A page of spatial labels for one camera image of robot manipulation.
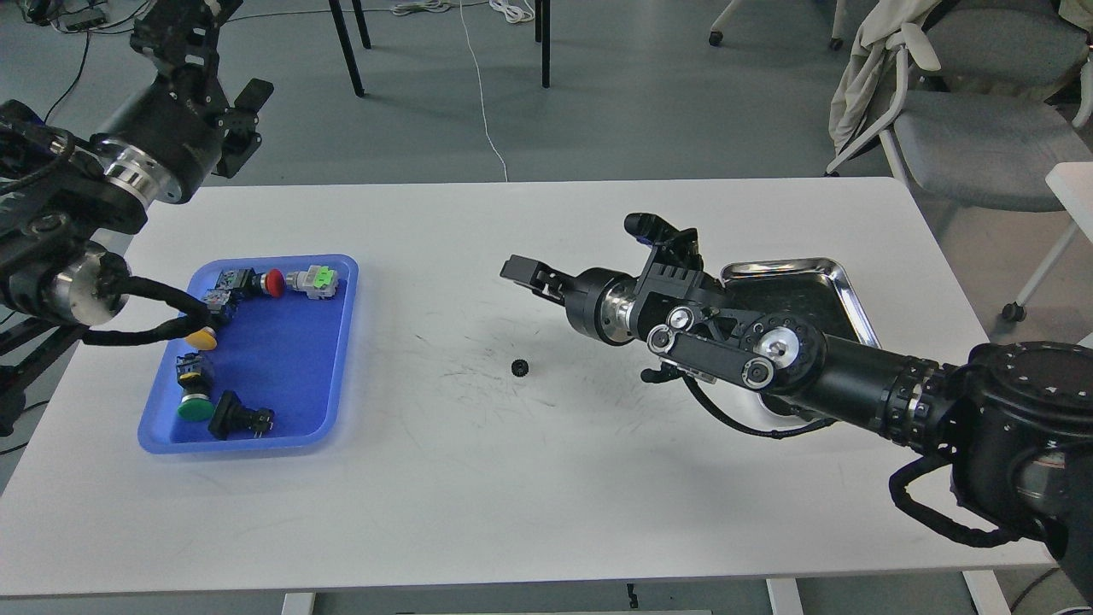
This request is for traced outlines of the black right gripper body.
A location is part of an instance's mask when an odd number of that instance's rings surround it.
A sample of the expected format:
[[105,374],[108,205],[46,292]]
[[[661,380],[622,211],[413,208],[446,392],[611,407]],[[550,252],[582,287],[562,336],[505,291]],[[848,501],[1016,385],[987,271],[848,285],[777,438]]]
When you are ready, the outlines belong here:
[[636,277],[593,267],[564,281],[564,312],[573,330],[610,346],[628,345],[634,334],[628,310],[635,301]]

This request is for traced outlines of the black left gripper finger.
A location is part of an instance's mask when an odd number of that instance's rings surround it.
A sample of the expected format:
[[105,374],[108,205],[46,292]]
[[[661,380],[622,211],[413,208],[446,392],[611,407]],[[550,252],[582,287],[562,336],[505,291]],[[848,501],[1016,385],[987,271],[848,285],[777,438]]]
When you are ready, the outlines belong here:
[[219,82],[219,31],[242,1],[153,1],[136,19],[130,47],[156,67],[155,83],[181,103],[226,105]]
[[221,132],[221,155],[213,168],[219,178],[233,179],[261,146],[262,137],[257,132],[259,113],[274,91],[271,82],[251,79],[231,107],[216,118]]

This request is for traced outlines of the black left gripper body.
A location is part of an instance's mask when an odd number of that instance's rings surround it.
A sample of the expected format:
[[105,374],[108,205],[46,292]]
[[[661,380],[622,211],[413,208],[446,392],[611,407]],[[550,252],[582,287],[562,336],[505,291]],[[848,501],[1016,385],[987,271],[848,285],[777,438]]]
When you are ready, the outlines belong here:
[[148,206],[180,205],[221,159],[225,130],[153,83],[132,95],[90,139],[106,184]]

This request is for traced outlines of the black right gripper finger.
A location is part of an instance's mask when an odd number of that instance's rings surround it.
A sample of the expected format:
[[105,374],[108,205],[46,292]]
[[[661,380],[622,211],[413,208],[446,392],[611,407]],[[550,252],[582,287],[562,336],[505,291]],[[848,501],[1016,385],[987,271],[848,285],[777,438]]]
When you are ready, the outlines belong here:
[[512,255],[500,269],[500,277],[512,281],[546,301],[567,301],[584,289],[577,277],[566,275],[545,262]]

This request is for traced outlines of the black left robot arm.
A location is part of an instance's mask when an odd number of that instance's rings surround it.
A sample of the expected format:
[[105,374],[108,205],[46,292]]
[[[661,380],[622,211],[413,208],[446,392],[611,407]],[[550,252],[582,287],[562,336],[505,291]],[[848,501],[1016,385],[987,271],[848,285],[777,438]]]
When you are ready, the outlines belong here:
[[235,100],[219,82],[219,31],[238,1],[156,1],[130,45],[157,74],[95,135],[82,139],[19,100],[3,103],[3,305],[23,320],[3,353],[38,340],[3,367],[3,436],[25,412],[25,390],[75,343],[131,347],[184,338],[211,322],[183,289],[132,275],[97,230],[134,235],[153,202],[188,202],[207,176],[233,178],[261,143],[259,113],[273,93],[250,80]]

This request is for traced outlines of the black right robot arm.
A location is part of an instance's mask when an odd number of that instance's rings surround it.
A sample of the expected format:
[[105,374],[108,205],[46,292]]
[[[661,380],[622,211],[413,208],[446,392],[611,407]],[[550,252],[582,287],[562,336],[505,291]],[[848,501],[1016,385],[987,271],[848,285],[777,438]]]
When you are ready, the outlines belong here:
[[682,380],[710,415],[738,431],[701,389],[722,381],[857,425],[912,448],[891,501],[969,548],[1042,542],[1083,600],[1092,581],[1090,348],[1037,342],[969,351],[941,365],[835,338],[803,315],[747,310],[708,275],[693,227],[630,214],[625,230],[651,250],[639,276],[593,267],[571,276],[512,255],[500,276],[565,308],[581,335],[640,340],[661,362],[648,383]]

